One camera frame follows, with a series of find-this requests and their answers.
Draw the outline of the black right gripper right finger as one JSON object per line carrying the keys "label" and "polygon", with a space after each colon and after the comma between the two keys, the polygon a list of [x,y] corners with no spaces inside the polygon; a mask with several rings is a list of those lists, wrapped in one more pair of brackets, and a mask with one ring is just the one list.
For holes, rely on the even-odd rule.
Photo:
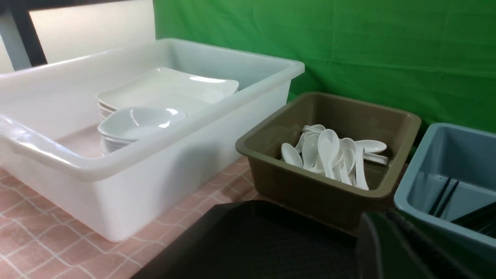
{"label": "black right gripper right finger", "polygon": [[410,219],[398,211],[387,211],[423,264],[437,279],[494,279],[495,265],[451,240],[441,230]]}

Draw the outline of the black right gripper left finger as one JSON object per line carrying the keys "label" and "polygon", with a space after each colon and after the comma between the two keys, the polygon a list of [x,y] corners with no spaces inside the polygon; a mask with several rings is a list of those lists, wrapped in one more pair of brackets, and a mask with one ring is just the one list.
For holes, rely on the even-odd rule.
{"label": "black right gripper left finger", "polygon": [[435,279],[398,227],[379,212],[360,217],[355,248],[360,279]]}

